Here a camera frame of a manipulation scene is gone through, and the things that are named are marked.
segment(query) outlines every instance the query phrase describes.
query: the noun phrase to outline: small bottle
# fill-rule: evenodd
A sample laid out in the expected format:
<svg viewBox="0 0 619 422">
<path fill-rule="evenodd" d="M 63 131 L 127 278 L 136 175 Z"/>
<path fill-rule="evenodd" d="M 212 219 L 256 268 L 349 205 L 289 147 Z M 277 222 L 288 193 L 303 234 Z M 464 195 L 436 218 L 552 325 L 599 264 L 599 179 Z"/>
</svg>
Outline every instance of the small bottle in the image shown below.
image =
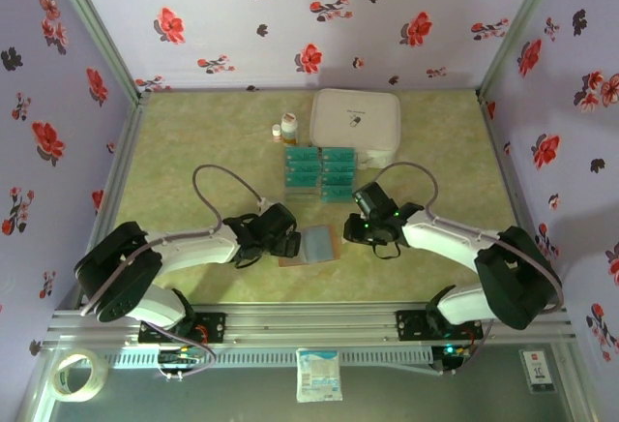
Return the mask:
<svg viewBox="0 0 619 422">
<path fill-rule="evenodd" d="M 281 143 L 281 127 L 278 124 L 271 127 L 271 133 L 273 134 L 273 141 L 275 143 Z"/>
<path fill-rule="evenodd" d="M 296 146 L 299 133 L 299 122 L 294 114 L 285 113 L 281 117 L 281 137 L 286 146 Z"/>
</svg>

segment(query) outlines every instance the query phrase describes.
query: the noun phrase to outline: marble pattern surface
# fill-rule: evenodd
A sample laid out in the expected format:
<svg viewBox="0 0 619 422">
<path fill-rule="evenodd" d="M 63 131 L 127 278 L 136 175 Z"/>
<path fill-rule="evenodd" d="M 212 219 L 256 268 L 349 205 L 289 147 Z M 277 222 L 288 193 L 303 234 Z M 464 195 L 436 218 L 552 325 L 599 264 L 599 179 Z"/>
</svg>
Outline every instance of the marble pattern surface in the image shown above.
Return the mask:
<svg viewBox="0 0 619 422">
<path fill-rule="evenodd" d="M 151 96 L 122 197 L 117 224 L 135 220 L 146 230 L 202 228 L 215 220 L 192 190 L 193 169 L 205 163 L 239 173 L 262 195 L 283 198 L 281 143 L 271 125 L 285 112 L 300 122 L 309 143 L 312 91 L 155 93 Z M 511 206 L 472 90 L 400 91 L 399 161 L 414 161 L 436 175 L 434 212 L 488 229 L 514 223 Z M 359 172 L 369 181 L 375 169 Z M 410 167 L 380 179 L 398 204 L 425 204 L 431 184 Z M 206 169 L 203 194 L 224 217 L 255 212 L 255 199 L 231 177 Z M 339 235 L 354 204 L 289 203 L 300 227 L 333 224 Z M 194 304 L 217 302 L 426 301 L 444 286 L 477 282 L 477 276 L 442 256 L 404 250 L 380 260 L 367 246 L 344 244 L 341 259 L 311 266 L 278 267 L 270 256 L 236 270 L 205 264 L 159 276 L 160 286 L 181 289 Z"/>
</svg>

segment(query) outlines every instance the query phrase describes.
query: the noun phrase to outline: clear tape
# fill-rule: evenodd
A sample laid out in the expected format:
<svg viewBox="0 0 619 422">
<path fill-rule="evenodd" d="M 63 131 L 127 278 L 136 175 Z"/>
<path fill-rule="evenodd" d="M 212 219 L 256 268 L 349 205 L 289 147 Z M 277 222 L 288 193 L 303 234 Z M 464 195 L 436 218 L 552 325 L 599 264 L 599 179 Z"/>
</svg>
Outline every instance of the clear tape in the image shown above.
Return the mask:
<svg viewBox="0 0 619 422">
<path fill-rule="evenodd" d="M 75 364 L 86 359 L 90 365 L 88 380 L 77 391 L 72 391 L 68 385 L 69 372 Z M 73 349 L 66 353 L 52 367 L 49 377 L 49 387 L 52 396 L 63 402 L 83 402 L 96 396 L 107 380 L 109 366 L 93 351 L 88 349 Z"/>
</svg>

